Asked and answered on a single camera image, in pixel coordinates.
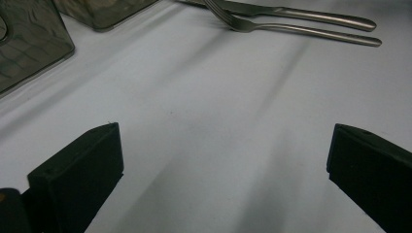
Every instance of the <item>knife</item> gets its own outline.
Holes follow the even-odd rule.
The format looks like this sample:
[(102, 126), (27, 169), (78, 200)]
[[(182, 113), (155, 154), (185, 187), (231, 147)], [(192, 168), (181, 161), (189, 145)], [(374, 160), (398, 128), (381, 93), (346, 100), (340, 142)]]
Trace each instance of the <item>knife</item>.
[[(206, 7), (203, 0), (183, 0), (183, 3), (188, 3), (194, 6)], [(356, 28), (363, 31), (373, 31), (376, 23), (372, 20), (363, 17), (351, 17), (332, 13), (312, 12), (285, 7), (263, 7), (247, 3), (231, 2), (224, 0), (216, 0), (216, 2), (225, 10), (245, 17), (256, 16), (275, 16), (275, 17), (292, 17), (300, 19), (308, 19), (332, 23), (341, 26)]]

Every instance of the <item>white table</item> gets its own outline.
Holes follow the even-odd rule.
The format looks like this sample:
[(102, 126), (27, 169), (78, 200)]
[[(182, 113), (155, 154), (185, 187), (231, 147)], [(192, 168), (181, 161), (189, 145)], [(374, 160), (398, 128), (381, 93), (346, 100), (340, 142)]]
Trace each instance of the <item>white table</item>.
[(87, 232), (384, 232), (328, 180), (335, 123), (412, 150), (411, 1), (257, 0), (373, 19), (380, 48), (237, 33), (161, 1), (112, 31), (63, 17), (67, 61), (0, 100), (0, 186), (118, 122), (124, 176)]

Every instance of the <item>metal fork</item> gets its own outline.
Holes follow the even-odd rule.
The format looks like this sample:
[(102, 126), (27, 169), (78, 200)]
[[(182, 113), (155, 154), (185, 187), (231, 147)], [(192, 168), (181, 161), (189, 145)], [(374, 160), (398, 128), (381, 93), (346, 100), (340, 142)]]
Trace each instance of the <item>metal fork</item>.
[(254, 23), (240, 17), (235, 17), (221, 8), (213, 0), (204, 0), (207, 8), (221, 21), (227, 24), (232, 30), (238, 32), (251, 32), (256, 29), (281, 29), (293, 32), (300, 32), (307, 35), (328, 38), (336, 41), (349, 42), (364, 46), (379, 47), (382, 45), (381, 40), (372, 37), (347, 34), (342, 32), (327, 31), (311, 27), (281, 24), (281, 23)]

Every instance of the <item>cutlery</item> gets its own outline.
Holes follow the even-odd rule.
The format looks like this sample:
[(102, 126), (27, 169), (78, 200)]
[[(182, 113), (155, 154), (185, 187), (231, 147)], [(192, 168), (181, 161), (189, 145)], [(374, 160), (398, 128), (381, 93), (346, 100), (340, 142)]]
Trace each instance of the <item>cutlery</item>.
[(353, 34), (346, 34), (341, 32), (333, 32), (322, 29), (316, 29), (311, 27), (303, 27), (289, 24), (281, 23), (253, 23), (251, 21), (245, 20), (243, 18), (235, 17), (230, 13), (222, 9), (216, 2), (213, 0), (204, 0), (207, 8), (221, 21), (227, 24), (232, 30), (238, 32), (251, 32), (256, 29), (281, 29), (287, 31), (300, 32), (307, 35), (329, 38), (332, 40), (349, 42), (359, 45), (379, 47), (382, 45), (382, 42), (379, 39), (364, 37)]
[[(247, 3), (231, 2), (224, 0), (216, 0), (216, 2), (223, 9), (230, 11), (233, 14), (245, 17), (256, 17), (259, 15), (275, 17), (292, 17), (320, 21), (325, 23), (332, 23), (341, 26), (356, 28), (363, 31), (373, 31), (373, 29), (375, 29), (376, 27), (375, 22), (362, 17), (351, 17), (339, 14), (312, 12), (285, 7), (263, 7)], [(184, 0), (184, 3), (205, 7), (205, 3), (203, 0)]]

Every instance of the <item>dark translucent tray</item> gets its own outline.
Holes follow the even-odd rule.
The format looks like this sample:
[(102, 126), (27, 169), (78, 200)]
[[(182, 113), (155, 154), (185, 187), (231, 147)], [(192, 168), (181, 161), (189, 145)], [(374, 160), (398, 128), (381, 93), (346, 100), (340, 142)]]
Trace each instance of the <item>dark translucent tray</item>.
[(0, 17), (0, 94), (74, 52), (52, 0), (1, 0)]
[(54, 0), (69, 17), (96, 31), (112, 29), (127, 17), (147, 8), (157, 0)]

